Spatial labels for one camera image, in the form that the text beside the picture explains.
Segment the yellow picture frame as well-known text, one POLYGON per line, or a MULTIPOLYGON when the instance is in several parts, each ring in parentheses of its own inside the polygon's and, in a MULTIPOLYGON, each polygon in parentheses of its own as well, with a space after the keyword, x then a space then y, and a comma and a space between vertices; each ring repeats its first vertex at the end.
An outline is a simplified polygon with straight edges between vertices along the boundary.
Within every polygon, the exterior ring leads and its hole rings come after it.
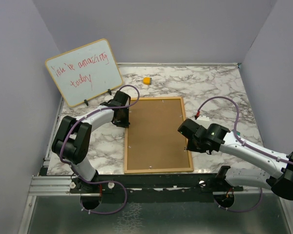
POLYGON ((194 170, 187 139, 178 133, 186 120, 182 97, 142 97, 129 109, 124 173, 176 173, 194 170))

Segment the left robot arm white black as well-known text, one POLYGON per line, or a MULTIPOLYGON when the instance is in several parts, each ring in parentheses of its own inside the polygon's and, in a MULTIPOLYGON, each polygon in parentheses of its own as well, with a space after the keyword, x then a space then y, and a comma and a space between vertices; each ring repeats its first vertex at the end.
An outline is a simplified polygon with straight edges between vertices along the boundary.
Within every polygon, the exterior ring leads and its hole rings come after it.
POLYGON ((97 189, 99 175, 86 157, 91 133, 110 122, 129 127, 130 101, 128 94, 117 91, 113 99, 101 103, 93 112, 80 117, 65 116, 59 125, 51 150, 82 179, 81 186, 89 193, 97 189))

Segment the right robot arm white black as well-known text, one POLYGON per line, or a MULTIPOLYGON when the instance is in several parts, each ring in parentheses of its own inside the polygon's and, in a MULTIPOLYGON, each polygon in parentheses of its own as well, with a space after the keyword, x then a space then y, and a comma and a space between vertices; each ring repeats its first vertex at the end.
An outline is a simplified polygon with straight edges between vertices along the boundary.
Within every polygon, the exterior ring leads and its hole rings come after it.
POLYGON ((178 128, 187 140, 187 150, 211 154, 222 152, 253 164, 257 169, 223 167, 214 179, 215 187, 225 191, 230 186, 249 186, 271 190, 275 195, 293 200, 293 152, 274 152, 243 138, 219 124, 208 128, 186 119, 178 128))

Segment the small whiteboard yellow rim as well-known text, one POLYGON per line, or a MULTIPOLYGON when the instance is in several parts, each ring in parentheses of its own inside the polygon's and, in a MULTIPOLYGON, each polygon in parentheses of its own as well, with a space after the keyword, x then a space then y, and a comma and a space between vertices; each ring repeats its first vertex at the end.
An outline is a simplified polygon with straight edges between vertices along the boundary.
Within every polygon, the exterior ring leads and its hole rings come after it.
POLYGON ((123 84, 106 39, 49 58, 45 66, 69 107, 78 106, 123 84))

